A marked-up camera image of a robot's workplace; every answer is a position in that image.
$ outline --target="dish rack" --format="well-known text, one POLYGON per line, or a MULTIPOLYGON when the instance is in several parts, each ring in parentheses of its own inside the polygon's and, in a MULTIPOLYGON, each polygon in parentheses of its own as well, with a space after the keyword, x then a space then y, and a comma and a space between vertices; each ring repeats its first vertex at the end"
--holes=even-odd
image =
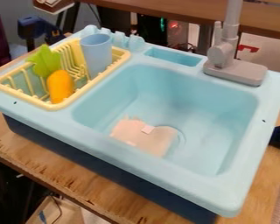
POLYGON ((112 46, 112 64, 104 72, 99 73, 94 79, 90 80, 79 38, 72 38, 65 43, 57 45, 52 51, 61 54, 61 69, 67 70, 73 78, 74 93, 71 96, 60 103, 52 104, 46 88, 46 78, 40 77, 32 71, 34 64, 31 62, 25 62, 22 66, 1 76, 0 90, 42 109, 63 109, 106 76, 110 75, 130 57, 129 51, 112 46))

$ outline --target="plastic cup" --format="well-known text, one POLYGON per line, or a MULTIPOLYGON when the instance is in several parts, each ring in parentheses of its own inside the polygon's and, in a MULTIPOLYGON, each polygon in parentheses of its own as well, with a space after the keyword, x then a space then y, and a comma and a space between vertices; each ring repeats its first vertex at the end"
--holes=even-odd
POLYGON ((111 37, 107 34, 93 34, 80 40, 90 79, 103 72, 112 63, 111 37))

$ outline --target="black wire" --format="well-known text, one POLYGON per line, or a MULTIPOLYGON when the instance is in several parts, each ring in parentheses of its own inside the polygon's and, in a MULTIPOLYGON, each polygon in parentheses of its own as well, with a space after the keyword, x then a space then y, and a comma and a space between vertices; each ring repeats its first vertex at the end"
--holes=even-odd
POLYGON ((96 14, 95 10, 91 7, 90 3, 87 4, 89 9, 92 11, 92 13, 94 13, 94 16, 97 20, 97 22, 99 23, 100 27, 102 27, 102 21, 100 20, 99 16, 96 14))
POLYGON ((53 201, 55 202, 55 204, 56 204, 56 206, 58 207, 59 212, 60 212, 60 214, 59 214, 59 216, 56 218, 56 220, 54 220, 54 222, 52 222, 52 224, 54 224, 54 223, 62 216, 62 209, 60 208, 60 205, 59 205, 58 201, 57 201, 52 195, 51 195, 51 197, 52 197, 53 201))

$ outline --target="toy faucet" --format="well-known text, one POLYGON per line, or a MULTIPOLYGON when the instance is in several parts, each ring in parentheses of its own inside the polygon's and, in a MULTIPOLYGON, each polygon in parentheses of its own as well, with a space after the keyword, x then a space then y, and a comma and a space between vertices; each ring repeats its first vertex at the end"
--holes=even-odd
POLYGON ((214 45, 207 51, 208 61, 205 63, 203 71, 205 74, 222 79, 258 87, 262 84, 268 68, 234 59, 239 40, 242 4, 242 0, 228 0, 223 29, 221 21, 214 23, 214 45))

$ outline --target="plywood surface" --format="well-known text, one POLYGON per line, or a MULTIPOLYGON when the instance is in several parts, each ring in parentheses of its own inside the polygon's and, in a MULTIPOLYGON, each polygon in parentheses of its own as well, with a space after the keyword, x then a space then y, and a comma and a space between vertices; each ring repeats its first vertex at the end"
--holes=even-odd
MULTIPOLYGON (((194 24, 223 21, 228 0, 80 0, 123 11, 176 19, 194 24)), ((280 39, 280 7, 245 2, 241 30, 280 39)))
MULTIPOLYGON (((0 161, 109 221, 137 224, 192 223, 14 134, 1 114, 0 161)), ((280 150, 268 147, 240 215, 233 219, 218 216, 214 223, 270 223, 279 187, 280 150)))

